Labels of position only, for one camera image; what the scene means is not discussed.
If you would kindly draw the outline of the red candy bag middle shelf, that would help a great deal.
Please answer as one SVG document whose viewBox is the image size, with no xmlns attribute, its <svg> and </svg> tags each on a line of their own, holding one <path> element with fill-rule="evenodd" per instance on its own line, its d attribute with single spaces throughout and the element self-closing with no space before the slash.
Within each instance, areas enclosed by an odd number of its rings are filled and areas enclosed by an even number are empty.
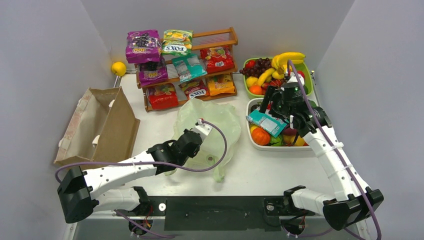
<svg viewBox="0 0 424 240">
<path fill-rule="evenodd" d="M 230 70 L 234 67 L 233 55 L 229 46 L 217 46 L 200 50 L 208 74 Z"/>
</svg>

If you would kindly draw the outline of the purple grape candy bag top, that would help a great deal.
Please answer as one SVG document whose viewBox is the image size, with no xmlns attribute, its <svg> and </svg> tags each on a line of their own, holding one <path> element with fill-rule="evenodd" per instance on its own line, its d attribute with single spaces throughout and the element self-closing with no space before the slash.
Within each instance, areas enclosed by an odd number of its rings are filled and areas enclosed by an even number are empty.
<svg viewBox="0 0 424 240">
<path fill-rule="evenodd" d="M 159 62 L 162 42 L 156 29 L 130 31 L 126 37 L 126 60 L 129 64 Z"/>
</svg>

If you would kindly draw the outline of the white vegetable basket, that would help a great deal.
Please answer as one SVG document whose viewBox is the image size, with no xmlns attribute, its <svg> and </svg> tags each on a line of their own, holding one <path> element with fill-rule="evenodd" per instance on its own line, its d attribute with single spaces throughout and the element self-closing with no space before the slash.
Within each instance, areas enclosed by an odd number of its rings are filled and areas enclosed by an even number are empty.
<svg viewBox="0 0 424 240">
<path fill-rule="evenodd" d="M 250 109 L 253 105 L 256 105 L 259 102 L 262 102 L 263 98 L 253 98 L 251 99 L 246 107 L 246 115 L 250 113 Z M 262 146 L 258 145 L 253 141 L 253 138 L 250 133 L 250 123 L 246 122 L 247 134 L 249 140 L 254 148 L 260 151 L 268 151 L 268 152 L 304 152 L 304 151 L 312 151 L 310 146 Z"/>
</svg>

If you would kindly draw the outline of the teal Fox's mint candy bag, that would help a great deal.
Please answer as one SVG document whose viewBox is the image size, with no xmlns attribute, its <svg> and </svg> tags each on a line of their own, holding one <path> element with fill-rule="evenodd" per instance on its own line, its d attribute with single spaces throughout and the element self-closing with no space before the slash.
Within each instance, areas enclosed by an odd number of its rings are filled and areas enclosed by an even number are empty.
<svg viewBox="0 0 424 240">
<path fill-rule="evenodd" d="M 256 109 L 249 113 L 246 116 L 246 119 L 249 123 L 262 128 L 273 137 L 280 135 L 284 128 L 288 125 L 282 119 L 271 116 L 269 114 L 269 110 L 262 113 Z"/>
</svg>

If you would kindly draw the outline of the yellow banana bunch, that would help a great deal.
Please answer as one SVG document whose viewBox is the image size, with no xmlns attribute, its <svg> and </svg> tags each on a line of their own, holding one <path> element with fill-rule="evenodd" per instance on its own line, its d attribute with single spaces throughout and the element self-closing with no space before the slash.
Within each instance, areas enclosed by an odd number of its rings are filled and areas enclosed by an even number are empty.
<svg viewBox="0 0 424 240">
<path fill-rule="evenodd" d="M 257 59 L 257 69 L 255 73 L 258 74 L 256 84 L 262 86 L 265 82 L 271 80 L 284 80 L 293 70 L 288 61 L 294 65 L 303 64 L 306 56 L 301 52 L 284 52 L 275 55 L 271 59 Z"/>
</svg>

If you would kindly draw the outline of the dark red grape bunch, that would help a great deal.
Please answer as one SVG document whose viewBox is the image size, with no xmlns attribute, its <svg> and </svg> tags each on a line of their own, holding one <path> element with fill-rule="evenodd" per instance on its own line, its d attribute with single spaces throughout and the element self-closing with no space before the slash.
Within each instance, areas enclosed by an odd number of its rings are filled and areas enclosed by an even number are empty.
<svg viewBox="0 0 424 240">
<path fill-rule="evenodd" d="M 239 73 L 248 77 L 258 78 L 262 73 L 271 68 L 271 59 L 270 58 L 257 58 L 248 60 L 242 69 L 239 70 Z"/>
</svg>

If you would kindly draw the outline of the brown paper bag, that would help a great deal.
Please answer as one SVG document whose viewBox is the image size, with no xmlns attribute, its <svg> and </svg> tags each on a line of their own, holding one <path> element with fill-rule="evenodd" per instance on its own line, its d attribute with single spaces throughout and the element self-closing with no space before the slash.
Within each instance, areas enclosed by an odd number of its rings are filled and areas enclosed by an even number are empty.
<svg viewBox="0 0 424 240">
<path fill-rule="evenodd" d="M 78 101 L 53 163 L 83 163 L 94 169 L 99 162 L 118 163 L 131 157 L 140 120 L 122 88 L 88 88 Z"/>
</svg>

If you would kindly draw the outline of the teal white snack packet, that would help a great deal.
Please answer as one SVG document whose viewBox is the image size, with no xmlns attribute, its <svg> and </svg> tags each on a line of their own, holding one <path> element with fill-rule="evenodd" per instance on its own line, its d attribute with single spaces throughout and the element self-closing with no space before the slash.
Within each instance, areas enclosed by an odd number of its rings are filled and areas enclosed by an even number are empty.
<svg viewBox="0 0 424 240">
<path fill-rule="evenodd" d="M 199 57 L 196 54 L 188 54 L 171 60 L 175 67 L 179 81 L 181 83 L 207 75 L 207 71 L 202 66 Z"/>
</svg>

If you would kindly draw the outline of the orange toy fruit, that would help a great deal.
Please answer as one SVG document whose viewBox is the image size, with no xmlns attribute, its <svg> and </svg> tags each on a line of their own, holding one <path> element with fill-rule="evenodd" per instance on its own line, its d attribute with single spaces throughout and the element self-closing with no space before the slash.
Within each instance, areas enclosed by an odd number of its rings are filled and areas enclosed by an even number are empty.
<svg viewBox="0 0 424 240">
<path fill-rule="evenodd" d="M 249 92 L 253 95 L 263 95 L 263 89 L 259 85 L 252 85 L 248 88 Z"/>
</svg>

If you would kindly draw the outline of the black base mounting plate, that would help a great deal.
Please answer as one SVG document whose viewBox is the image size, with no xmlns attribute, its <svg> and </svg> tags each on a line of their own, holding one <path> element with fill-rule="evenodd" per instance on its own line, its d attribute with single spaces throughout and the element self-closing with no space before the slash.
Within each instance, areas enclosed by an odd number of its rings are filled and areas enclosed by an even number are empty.
<svg viewBox="0 0 424 240">
<path fill-rule="evenodd" d="M 277 196 L 150 196 L 131 217 L 164 217 L 166 231 L 280 231 L 294 224 L 307 210 L 295 210 Z"/>
</svg>

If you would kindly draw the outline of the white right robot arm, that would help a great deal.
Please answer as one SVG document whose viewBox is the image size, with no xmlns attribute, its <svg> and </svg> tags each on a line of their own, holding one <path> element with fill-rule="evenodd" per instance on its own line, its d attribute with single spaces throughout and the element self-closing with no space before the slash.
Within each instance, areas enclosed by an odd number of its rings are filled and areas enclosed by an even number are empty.
<svg viewBox="0 0 424 240">
<path fill-rule="evenodd" d="M 305 186 L 284 192 L 283 209 L 290 215 L 307 210 L 324 216 L 337 231 L 375 216 L 384 201 L 379 189 L 372 189 L 358 174 L 343 151 L 335 129 L 323 108 L 311 106 L 295 82 L 281 88 L 267 88 L 259 111 L 293 127 L 314 152 L 334 193 L 326 195 Z"/>
</svg>

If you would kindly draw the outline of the orange toy pumpkin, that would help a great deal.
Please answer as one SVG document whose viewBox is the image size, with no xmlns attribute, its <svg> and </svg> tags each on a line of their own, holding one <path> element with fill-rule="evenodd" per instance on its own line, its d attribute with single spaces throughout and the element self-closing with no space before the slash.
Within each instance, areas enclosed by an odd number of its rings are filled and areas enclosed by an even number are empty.
<svg viewBox="0 0 424 240">
<path fill-rule="evenodd" d="M 266 146 L 271 141 L 271 135 L 260 127 L 252 128 L 250 134 L 253 142 L 257 145 Z"/>
</svg>

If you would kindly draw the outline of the red candy bag shelf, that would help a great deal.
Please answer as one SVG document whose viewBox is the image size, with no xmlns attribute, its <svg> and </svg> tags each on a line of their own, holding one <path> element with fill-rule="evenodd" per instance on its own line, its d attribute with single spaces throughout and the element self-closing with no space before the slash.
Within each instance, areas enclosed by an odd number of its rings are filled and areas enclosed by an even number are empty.
<svg viewBox="0 0 424 240">
<path fill-rule="evenodd" d="M 229 46 L 217 46 L 200 50 L 208 74 L 230 70 L 234 67 L 233 55 Z"/>
<path fill-rule="evenodd" d="M 147 98 L 153 110 L 165 110 L 179 105 L 177 91 L 172 83 L 148 87 Z"/>
</svg>

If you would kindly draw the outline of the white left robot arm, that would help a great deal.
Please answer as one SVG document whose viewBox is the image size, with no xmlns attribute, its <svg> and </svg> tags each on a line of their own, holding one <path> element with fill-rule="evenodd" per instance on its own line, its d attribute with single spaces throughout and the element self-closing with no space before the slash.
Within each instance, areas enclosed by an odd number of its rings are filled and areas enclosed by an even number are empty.
<svg viewBox="0 0 424 240">
<path fill-rule="evenodd" d="M 60 167 L 59 171 L 67 170 L 57 189 L 65 222 L 76 223 L 94 212 L 115 209 L 145 214 L 149 210 L 149 201 L 144 189 L 119 187 L 182 168 L 189 158 L 197 155 L 211 130 L 205 124 L 197 125 L 185 129 L 177 140 L 156 144 L 118 163 L 96 162 L 98 167 L 94 169 L 83 170 L 82 162 Z"/>
</svg>

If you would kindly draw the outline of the orange candy bag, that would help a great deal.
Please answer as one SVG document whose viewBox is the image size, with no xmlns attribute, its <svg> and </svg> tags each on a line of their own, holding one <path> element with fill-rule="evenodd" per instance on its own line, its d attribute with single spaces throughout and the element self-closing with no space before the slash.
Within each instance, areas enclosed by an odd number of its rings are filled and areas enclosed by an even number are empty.
<svg viewBox="0 0 424 240">
<path fill-rule="evenodd" d="M 208 77 L 206 79 L 206 86 L 208 87 L 210 96 L 217 96 L 220 94 L 234 94 L 236 92 L 236 87 L 230 74 L 221 74 Z"/>
</svg>

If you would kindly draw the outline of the green fruit basket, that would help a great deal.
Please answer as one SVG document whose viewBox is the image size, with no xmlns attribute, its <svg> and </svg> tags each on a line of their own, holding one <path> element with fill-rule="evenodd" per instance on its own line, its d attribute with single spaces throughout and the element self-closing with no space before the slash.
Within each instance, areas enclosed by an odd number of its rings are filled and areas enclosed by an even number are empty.
<svg viewBox="0 0 424 240">
<path fill-rule="evenodd" d="M 307 68 L 305 63 L 295 64 L 294 60 L 292 62 L 298 74 L 301 75 L 301 77 L 303 78 L 303 82 L 304 82 L 303 87 L 304 87 L 306 95 L 311 96 L 314 93 L 314 86 L 313 86 L 313 81 L 312 81 L 312 77 L 311 77 L 311 73 L 309 69 Z M 281 79 L 272 78 L 270 79 L 270 81 L 265 81 L 263 85 L 261 86 L 263 89 L 263 95 L 255 95 L 249 92 L 249 87 L 253 85 L 257 85 L 257 79 L 258 77 L 254 77 L 254 76 L 250 76 L 250 77 L 243 76 L 244 86 L 247 91 L 247 95 L 250 99 L 263 98 L 270 84 L 275 87 L 280 87 L 283 83 Z"/>
</svg>

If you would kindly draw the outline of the red candy bag bottom shelf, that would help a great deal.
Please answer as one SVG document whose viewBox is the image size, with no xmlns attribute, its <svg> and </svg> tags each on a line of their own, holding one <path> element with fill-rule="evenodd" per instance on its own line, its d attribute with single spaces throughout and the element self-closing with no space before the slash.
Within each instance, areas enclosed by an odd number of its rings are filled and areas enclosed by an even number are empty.
<svg viewBox="0 0 424 240">
<path fill-rule="evenodd" d="M 153 110 L 165 110 L 179 105 L 177 91 L 172 83 L 148 87 L 147 98 Z"/>
</svg>

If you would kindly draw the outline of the red Fox's candy bag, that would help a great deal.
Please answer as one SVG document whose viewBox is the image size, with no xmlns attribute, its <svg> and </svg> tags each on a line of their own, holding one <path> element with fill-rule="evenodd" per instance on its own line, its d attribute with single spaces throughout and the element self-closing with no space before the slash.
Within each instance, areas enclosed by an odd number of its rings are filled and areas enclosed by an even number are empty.
<svg viewBox="0 0 424 240">
<path fill-rule="evenodd" d="M 209 89 L 202 79 L 186 81 L 178 86 L 188 100 L 210 95 Z"/>
</svg>

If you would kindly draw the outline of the purple candy bag middle shelf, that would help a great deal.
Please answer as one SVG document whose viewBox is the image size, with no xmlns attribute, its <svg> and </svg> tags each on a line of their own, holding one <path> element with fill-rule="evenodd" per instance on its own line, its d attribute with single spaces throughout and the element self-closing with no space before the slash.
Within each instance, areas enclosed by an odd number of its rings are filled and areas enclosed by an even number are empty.
<svg viewBox="0 0 424 240">
<path fill-rule="evenodd" d="M 141 87 L 164 82 L 168 79 L 166 61 L 148 61 L 138 64 L 138 82 Z"/>
</svg>

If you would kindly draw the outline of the wooden snack shelf rack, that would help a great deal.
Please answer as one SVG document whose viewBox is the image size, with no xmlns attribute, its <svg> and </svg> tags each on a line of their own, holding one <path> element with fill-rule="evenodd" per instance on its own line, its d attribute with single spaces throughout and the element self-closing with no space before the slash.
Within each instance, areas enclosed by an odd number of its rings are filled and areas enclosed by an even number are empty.
<svg viewBox="0 0 424 240">
<path fill-rule="evenodd" d="M 237 95 L 232 79 L 237 71 L 233 46 L 238 44 L 233 27 L 195 33 L 168 29 L 160 37 L 155 29 L 131 31 L 126 57 L 136 68 L 145 110 L 182 106 L 186 99 L 210 101 Z"/>
</svg>

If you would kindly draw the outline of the pale green plastic grocery bag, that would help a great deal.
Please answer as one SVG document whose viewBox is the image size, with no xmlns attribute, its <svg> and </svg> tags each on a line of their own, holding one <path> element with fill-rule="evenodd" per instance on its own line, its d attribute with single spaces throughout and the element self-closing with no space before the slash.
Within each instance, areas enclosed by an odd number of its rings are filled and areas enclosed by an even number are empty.
<svg viewBox="0 0 424 240">
<path fill-rule="evenodd" d="M 225 157 L 219 165 L 209 170 L 213 179 L 221 183 L 225 178 L 225 165 L 233 158 L 237 142 L 241 136 L 241 121 L 236 113 L 236 108 L 229 104 L 217 104 L 211 101 L 191 99 L 175 113 L 166 113 L 164 119 L 173 129 L 173 139 L 178 139 L 183 130 L 191 129 L 198 119 L 206 120 L 216 125 L 224 134 L 227 141 Z M 194 158 L 189 158 L 184 164 L 190 169 L 206 169 L 216 164 L 225 149 L 221 134 L 213 129 L 200 146 L 199 153 Z"/>
</svg>

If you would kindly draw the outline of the green Fox's candy bag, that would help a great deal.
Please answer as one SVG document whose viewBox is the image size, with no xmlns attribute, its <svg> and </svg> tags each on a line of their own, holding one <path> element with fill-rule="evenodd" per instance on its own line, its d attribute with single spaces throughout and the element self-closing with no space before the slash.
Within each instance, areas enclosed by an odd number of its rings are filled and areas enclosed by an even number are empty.
<svg viewBox="0 0 424 240">
<path fill-rule="evenodd" d="M 192 30 L 168 29 L 163 33 L 162 55 L 186 56 L 192 51 Z"/>
</svg>

